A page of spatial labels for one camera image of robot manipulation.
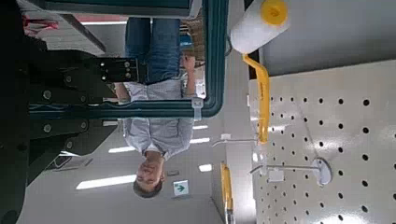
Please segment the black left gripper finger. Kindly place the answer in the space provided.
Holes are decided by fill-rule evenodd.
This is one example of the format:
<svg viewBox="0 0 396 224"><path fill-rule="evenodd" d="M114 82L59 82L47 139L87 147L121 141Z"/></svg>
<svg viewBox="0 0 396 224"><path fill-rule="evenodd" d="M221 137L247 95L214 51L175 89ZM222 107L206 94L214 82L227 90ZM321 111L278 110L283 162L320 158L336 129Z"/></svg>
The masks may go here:
<svg viewBox="0 0 396 224"><path fill-rule="evenodd" d="M116 82L142 83L148 69L135 58L96 57L80 50L48 50L29 62L32 105L99 105L114 98Z"/></svg>
<svg viewBox="0 0 396 224"><path fill-rule="evenodd" d="M29 183L62 151L78 156L92 154L116 129L102 119L42 119L30 122Z"/></svg>

